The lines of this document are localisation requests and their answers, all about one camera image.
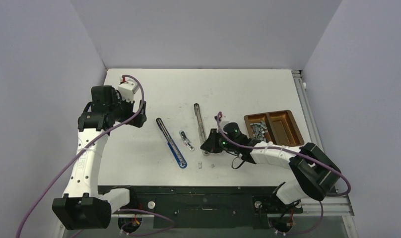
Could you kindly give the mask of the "light blue staple box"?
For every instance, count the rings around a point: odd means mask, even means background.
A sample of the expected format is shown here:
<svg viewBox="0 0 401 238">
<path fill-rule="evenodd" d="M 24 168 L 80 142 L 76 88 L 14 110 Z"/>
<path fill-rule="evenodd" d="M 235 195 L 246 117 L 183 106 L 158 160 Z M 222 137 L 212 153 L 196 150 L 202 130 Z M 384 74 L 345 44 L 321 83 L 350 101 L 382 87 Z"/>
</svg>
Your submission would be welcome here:
<svg viewBox="0 0 401 238">
<path fill-rule="evenodd" d="M 187 138 L 186 133 L 183 130 L 179 131 L 180 138 L 182 139 L 183 144 L 190 150 L 194 151 L 195 147 L 191 143 L 191 141 Z"/>
</svg>

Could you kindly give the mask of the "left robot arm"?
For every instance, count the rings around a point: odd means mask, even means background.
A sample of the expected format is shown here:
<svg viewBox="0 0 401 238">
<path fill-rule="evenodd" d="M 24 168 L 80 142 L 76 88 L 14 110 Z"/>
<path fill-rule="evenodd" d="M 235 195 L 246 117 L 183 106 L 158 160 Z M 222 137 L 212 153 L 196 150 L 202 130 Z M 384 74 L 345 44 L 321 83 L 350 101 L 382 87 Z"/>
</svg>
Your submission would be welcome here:
<svg viewBox="0 0 401 238">
<path fill-rule="evenodd" d="M 67 230 L 105 229 L 111 215 L 122 209 L 132 213 L 138 199 L 126 188 L 99 194 L 98 177 L 103 151 L 115 125 L 141 128 L 146 121 L 146 102 L 140 100 L 134 111 L 135 82 L 113 86 L 94 86 L 92 100 L 78 118 L 78 145 L 68 184 L 52 210 Z"/>
</svg>

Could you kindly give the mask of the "silver black stapler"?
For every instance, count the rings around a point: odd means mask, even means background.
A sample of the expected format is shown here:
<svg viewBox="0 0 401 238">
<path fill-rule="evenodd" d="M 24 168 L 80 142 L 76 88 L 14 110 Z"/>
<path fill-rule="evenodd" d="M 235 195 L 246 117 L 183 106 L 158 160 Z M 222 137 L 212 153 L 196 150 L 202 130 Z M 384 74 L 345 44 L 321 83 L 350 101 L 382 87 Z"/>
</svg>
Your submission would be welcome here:
<svg viewBox="0 0 401 238">
<path fill-rule="evenodd" d="M 200 145 L 203 145 L 206 141 L 206 134 L 204 131 L 204 125 L 201 117 L 200 105 L 198 103 L 194 103 L 194 112 L 198 122 L 198 133 L 200 138 Z"/>
</svg>

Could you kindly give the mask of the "blue stapler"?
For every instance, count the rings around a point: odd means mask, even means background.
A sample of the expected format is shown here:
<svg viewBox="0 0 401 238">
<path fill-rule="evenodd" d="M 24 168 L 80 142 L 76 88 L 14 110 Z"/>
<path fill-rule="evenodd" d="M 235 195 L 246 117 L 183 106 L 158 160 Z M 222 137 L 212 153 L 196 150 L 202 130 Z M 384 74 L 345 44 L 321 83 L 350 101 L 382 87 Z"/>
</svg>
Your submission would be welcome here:
<svg viewBox="0 0 401 238">
<path fill-rule="evenodd" d="M 161 118 L 157 118 L 155 121 L 156 121 L 159 129 L 165 136 L 167 145 L 168 145 L 171 153 L 173 154 L 178 166 L 181 169 L 185 169 L 187 167 L 187 162 L 186 162 L 185 158 L 183 157 L 182 153 L 180 152 L 179 148 L 177 147 L 176 143 L 174 142 L 173 138 L 171 137 L 170 133 L 168 132 L 167 128 L 165 127 L 164 122 L 162 121 Z"/>
</svg>

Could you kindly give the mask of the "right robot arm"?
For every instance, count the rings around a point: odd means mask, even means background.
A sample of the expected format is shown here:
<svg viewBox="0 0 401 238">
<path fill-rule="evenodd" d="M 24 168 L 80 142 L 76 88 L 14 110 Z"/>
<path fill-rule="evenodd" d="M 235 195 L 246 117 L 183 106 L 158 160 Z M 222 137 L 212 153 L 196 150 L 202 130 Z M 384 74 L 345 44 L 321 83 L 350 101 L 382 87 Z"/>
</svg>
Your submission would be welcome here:
<svg viewBox="0 0 401 238">
<path fill-rule="evenodd" d="M 285 211 L 291 203 L 303 198 L 322 201 L 340 179 L 339 168 L 316 144 L 278 146 L 249 138 L 235 122 L 227 123 L 222 129 L 211 129 L 200 148 L 212 154 L 233 152 L 247 163 L 290 170 L 294 179 L 279 185 L 276 195 L 270 199 L 276 212 Z"/>
</svg>

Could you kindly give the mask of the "brown plastic divided tray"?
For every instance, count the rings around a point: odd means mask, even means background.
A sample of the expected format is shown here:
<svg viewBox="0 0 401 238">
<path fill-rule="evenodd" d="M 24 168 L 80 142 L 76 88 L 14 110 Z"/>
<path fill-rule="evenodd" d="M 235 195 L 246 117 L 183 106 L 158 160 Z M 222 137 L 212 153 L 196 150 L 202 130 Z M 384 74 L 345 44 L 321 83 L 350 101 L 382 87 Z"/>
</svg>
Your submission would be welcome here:
<svg viewBox="0 0 401 238">
<path fill-rule="evenodd" d="M 244 116 L 249 137 L 252 137 L 251 122 L 265 121 L 268 138 L 276 145 L 301 146 L 304 139 L 290 110 L 266 112 Z"/>
</svg>

